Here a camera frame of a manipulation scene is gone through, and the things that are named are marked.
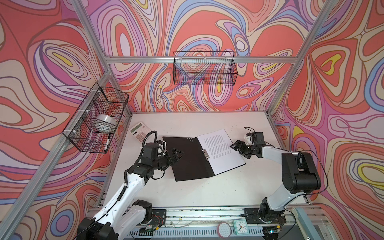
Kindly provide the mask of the red folder black inside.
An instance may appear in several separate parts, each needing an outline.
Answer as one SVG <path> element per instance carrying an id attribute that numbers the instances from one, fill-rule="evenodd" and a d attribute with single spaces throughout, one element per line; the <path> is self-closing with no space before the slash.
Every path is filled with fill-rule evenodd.
<path id="1" fill-rule="evenodd" d="M 163 140 L 166 142 L 168 150 L 175 148 L 184 152 L 183 157 L 172 165 L 177 182 L 214 177 L 213 170 L 202 152 L 197 137 L 163 137 Z"/>

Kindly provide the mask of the metal folder clip mechanism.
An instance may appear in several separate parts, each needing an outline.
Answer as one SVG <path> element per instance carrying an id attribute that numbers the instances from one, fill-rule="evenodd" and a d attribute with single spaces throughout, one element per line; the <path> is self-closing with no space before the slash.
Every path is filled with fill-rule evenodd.
<path id="1" fill-rule="evenodd" d="M 208 154 L 207 150 L 205 150 L 205 149 L 202 149 L 202 152 L 203 152 L 203 154 L 204 154 L 204 156 L 205 156 L 206 160 L 207 160 L 207 161 L 209 161 L 209 159 L 210 159 L 210 156 L 209 156 L 209 154 Z"/>

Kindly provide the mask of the light blue bar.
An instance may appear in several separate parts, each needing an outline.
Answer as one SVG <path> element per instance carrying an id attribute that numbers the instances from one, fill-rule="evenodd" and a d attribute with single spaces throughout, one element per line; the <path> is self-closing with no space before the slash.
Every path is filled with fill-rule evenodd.
<path id="1" fill-rule="evenodd" d="M 321 240 L 321 236 L 303 208 L 292 208 L 292 213 L 305 240 Z"/>

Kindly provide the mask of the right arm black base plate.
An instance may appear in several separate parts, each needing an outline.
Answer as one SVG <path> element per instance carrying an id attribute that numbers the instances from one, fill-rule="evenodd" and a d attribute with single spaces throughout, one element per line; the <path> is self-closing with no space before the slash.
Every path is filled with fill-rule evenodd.
<path id="1" fill-rule="evenodd" d="M 283 211 L 260 210 L 260 208 L 244 208 L 240 214 L 247 224 L 284 225 L 287 220 Z"/>

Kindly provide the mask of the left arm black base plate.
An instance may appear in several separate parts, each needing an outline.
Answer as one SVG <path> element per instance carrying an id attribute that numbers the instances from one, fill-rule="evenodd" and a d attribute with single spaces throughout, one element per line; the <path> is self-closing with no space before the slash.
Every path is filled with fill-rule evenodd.
<path id="1" fill-rule="evenodd" d="M 167 210 L 166 209 L 153 209 L 151 217 L 140 223 L 141 226 L 161 227 L 166 223 Z"/>

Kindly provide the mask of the small teal alarm clock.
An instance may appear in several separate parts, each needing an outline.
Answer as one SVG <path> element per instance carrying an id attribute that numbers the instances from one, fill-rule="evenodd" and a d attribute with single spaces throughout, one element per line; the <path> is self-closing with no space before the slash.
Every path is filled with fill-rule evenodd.
<path id="1" fill-rule="evenodd" d="M 234 220 L 233 224 L 237 236 L 249 234 L 248 224 L 245 219 Z"/>

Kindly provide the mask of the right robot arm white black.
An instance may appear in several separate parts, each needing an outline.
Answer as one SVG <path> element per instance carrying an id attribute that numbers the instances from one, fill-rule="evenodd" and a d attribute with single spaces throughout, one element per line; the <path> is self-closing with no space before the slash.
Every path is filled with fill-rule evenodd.
<path id="1" fill-rule="evenodd" d="M 272 160 L 281 165 L 282 184 L 262 200 L 256 216 L 264 223 L 277 220 L 294 199 L 310 195 L 321 188 L 321 178 L 313 157 L 307 152 L 291 152 L 267 144 L 262 132 L 246 135 L 246 141 L 236 141 L 231 148 L 243 157 Z"/>

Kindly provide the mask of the white tape roll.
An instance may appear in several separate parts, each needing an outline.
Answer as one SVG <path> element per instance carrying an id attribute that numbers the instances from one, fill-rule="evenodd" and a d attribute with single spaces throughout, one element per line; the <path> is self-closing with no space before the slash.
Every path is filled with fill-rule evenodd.
<path id="1" fill-rule="evenodd" d="M 114 126 L 116 126 L 118 124 L 115 118 L 113 118 L 113 117 L 111 117 L 109 115 L 105 115 L 105 114 L 97 115 L 96 119 L 101 121 L 101 122 L 103 122 L 103 123 L 111 124 L 111 125 L 114 125 Z"/>

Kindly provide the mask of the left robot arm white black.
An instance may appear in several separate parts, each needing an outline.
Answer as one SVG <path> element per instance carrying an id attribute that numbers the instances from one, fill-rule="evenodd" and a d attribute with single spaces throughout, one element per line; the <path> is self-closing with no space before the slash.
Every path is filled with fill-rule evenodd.
<path id="1" fill-rule="evenodd" d="M 138 224 L 151 222 L 152 204 L 133 200 L 155 171 L 164 172 L 184 155 L 177 149 L 167 152 L 161 143 L 166 144 L 157 141 L 141 147 L 138 159 L 124 171 L 121 187 L 94 217 L 80 222 L 75 240 L 123 240 Z"/>

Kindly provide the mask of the round pink white disc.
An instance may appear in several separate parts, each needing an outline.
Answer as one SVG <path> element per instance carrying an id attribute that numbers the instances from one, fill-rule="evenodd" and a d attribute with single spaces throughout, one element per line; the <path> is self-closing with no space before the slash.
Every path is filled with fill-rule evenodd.
<path id="1" fill-rule="evenodd" d="M 227 239 L 232 235 L 232 229 L 228 223 L 219 223 L 217 234 L 221 239 Z"/>

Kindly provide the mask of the pink desk calculator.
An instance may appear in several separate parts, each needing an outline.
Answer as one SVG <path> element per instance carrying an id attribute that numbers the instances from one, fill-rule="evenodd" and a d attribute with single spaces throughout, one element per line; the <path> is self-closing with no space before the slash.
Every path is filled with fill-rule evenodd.
<path id="1" fill-rule="evenodd" d="M 139 122 L 135 125 L 133 125 L 129 132 L 131 135 L 137 139 L 140 143 L 142 143 L 147 136 L 151 132 L 151 130 L 142 122 Z"/>

